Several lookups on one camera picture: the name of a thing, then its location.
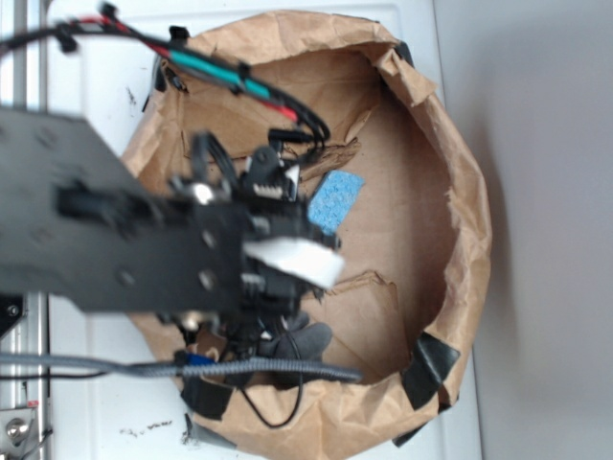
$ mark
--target wire bundle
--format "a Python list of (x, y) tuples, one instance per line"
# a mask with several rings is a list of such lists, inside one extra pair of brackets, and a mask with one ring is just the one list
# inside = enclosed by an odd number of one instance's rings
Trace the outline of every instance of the wire bundle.
[(59, 41), (64, 53), (71, 53), (77, 50), (75, 36), (80, 35), (118, 36), (138, 40), (185, 73), (227, 87), (234, 94), (245, 94), (254, 98), (284, 115), (298, 129), (307, 127), (313, 147), (300, 158), (302, 163), (316, 160), (330, 137), (326, 123), (312, 110), (281, 89), (252, 78), (247, 64), (232, 65), (219, 58), (198, 53), (181, 43), (141, 34), (121, 22), (117, 18), (115, 7), (109, 4), (102, 5), (100, 15), (73, 19), (59, 23), (53, 28), (39, 29), (0, 41), (0, 58), (28, 43), (49, 37)]

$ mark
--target black bracket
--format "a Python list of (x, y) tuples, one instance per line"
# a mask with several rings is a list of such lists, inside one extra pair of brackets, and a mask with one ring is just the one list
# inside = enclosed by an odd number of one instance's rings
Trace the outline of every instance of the black bracket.
[(24, 298), (18, 295), (0, 295), (0, 338), (10, 331), (25, 315)]

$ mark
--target crumpled paper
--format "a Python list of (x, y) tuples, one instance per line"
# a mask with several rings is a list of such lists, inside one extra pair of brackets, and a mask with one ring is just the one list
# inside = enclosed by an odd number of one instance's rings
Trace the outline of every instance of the crumpled paper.
[[(378, 23), (303, 11), (267, 12), (189, 40), (198, 51), (250, 63), (255, 76), (308, 103), (332, 128), (332, 145), (361, 145), (339, 162), (365, 179), (338, 232), (347, 267), (321, 305), (305, 299), (303, 307), (335, 332), (325, 360), (357, 366), (366, 380), (309, 382), (296, 418), (281, 429), (265, 427), (239, 392), (221, 421), (194, 415), (241, 450), (280, 460), (347, 458), (457, 401), (488, 286), (486, 185), (436, 85), (396, 45)], [(193, 132), (211, 130), (241, 158), (266, 142), (270, 127), (287, 127), (247, 98), (178, 74), (189, 93), (154, 92), (124, 156), (152, 191), (163, 193), (170, 174), (189, 171)], [(313, 176), (303, 190), (312, 191)], [(157, 356), (184, 346), (169, 327), (133, 320)], [(415, 410), (398, 371), (423, 331), (461, 357), (439, 393)], [(296, 392), (249, 389), (273, 423), (292, 410)]]

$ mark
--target green wire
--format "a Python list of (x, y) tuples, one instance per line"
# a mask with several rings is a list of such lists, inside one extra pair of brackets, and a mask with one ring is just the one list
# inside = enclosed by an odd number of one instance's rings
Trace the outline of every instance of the green wire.
[[(176, 62), (178, 65), (184, 65), (185, 67), (199, 70), (218, 80), (226, 81), (235, 85), (240, 85), (242, 83), (240, 75), (236, 72), (218, 67), (211, 62), (199, 59), (198, 57), (184, 55), (183, 53), (176, 51), (170, 51), (170, 59)], [(247, 90), (249, 93), (252, 93), (262, 99), (270, 99), (270, 91), (268, 91), (268, 88), (266, 88), (264, 85), (249, 79), (244, 80), (244, 85), (245, 90)]]

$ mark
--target dirt speck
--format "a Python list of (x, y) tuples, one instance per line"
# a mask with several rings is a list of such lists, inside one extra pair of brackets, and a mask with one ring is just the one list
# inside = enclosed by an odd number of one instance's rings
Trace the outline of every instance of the dirt speck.
[(160, 426), (168, 426), (168, 425), (172, 425), (172, 420), (168, 420), (165, 422), (160, 422), (159, 424), (151, 424), (147, 426), (147, 429), (155, 429), (155, 428), (159, 428)]
[(119, 434), (125, 434), (127, 436), (134, 436), (135, 438), (138, 438), (138, 434), (136, 434), (134, 432), (134, 430), (129, 429), (129, 428), (122, 428), (119, 430)]
[(130, 88), (126, 86), (125, 91), (127, 91), (127, 97), (129, 99), (130, 105), (136, 105), (136, 98), (132, 94), (132, 91), (130, 91)]

